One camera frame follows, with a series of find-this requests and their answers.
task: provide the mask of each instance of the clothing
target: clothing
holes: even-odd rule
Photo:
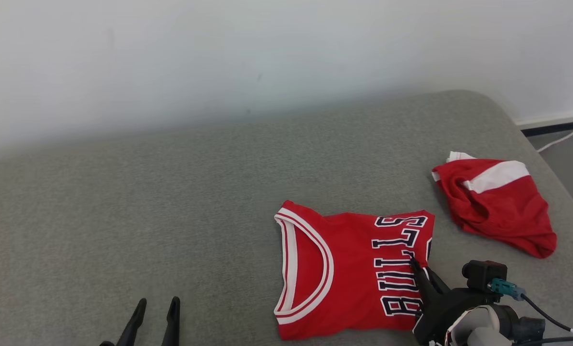
[[[466,232],[502,241],[536,258],[554,252],[557,238],[548,204],[522,162],[452,151],[432,176],[447,196],[453,220]]]
[[[427,266],[432,214],[324,217],[285,201],[275,219],[284,258],[285,286],[274,309],[282,339],[414,327],[421,298],[410,258]]]

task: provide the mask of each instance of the basketball jersey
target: basketball jersey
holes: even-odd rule
[[[282,339],[414,327],[422,303],[410,258],[427,267],[432,214],[321,216],[285,201],[275,219],[285,285],[274,314]]]

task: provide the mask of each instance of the teal connector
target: teal connector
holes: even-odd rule
[[[504,281],[502,279],[493,279],[491,280],[491,289],[495,293],[506,294],[507,296],[513,297],[515,300],[523,300],[522,294],[526,294],[526,290],[518,287],[514,283],[510,283],[509,281]]]

